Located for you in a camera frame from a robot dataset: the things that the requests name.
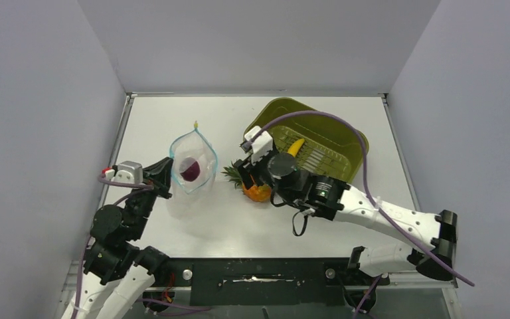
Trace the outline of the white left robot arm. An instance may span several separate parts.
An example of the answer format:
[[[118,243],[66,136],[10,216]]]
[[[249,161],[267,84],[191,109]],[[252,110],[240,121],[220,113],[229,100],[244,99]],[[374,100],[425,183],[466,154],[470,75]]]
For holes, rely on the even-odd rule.
[[[108,186],[129,193],[95,212],[82,253],[76,288],[63,318],[123,318],[137,299],[163,275],[169,257],[158,249],[132,243],[141,238],[155,202],[170,199],[173,158],[143,167],[123,161],[103,169],[97,177]]]

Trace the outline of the orange toy pineapple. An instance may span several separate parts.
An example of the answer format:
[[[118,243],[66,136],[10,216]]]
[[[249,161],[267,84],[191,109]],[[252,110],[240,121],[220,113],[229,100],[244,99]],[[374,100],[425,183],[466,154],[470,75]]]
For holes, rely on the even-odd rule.
[[[244,182],[241,179],[241,176],[236,168],[232,165],[224,166],[222,174],[225,176],[227,181],[231,182],[234,185],[235,189],[241,190],[241,192],[247,196],[251,201],[258,203],[269,202],[272,194],[271,188],[266,185],[258,185],[252,179],[252,185],[250,188],[247,188]]]

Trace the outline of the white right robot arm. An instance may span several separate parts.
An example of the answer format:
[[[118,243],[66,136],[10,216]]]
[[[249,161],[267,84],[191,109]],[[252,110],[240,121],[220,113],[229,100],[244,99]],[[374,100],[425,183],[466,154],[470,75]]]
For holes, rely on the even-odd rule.
[[[286,153],[264,156],[257,163],[250,158],[237,160],[232,166],[247,186],[269,186],[272,196],[282,199],[280,206],[297,209],[304,219],[352,223],[396,239],[385,247],[353,249],[347,275],[357,284],[407,270],[440,281],[457,277],[453,262],[458,216],[452,211],[424,213],[369,199],[345,181],[298,167]]]

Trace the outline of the yellow toy banana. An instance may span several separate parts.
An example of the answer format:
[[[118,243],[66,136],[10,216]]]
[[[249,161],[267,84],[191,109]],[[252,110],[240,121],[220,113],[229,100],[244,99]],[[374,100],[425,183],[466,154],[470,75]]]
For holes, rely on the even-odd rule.
[[[287,150],[287,153],[293,157],[296,157],[301,150],[302,146],[305,144],[305,139],[300,138],[296,140]]]

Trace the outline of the clear zip top bag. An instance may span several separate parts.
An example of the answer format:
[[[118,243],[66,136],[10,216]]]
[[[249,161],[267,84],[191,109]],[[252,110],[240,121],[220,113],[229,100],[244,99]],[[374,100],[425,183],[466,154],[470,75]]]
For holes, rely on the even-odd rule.
[[[210,201],[218,168],[218,156],[199,130],[193,129],[173,141],[169,148],[172,198],[167,209],[172,217],[182,219],[198,213]]]

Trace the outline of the purple red onion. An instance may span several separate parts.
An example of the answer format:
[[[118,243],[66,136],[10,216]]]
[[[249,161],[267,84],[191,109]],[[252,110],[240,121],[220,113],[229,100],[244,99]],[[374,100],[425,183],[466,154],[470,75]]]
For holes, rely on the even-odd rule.
[[[179,175],[187,182],[195,181],[200,176],[200,165],[194,158],[185,158],[179,164]]]

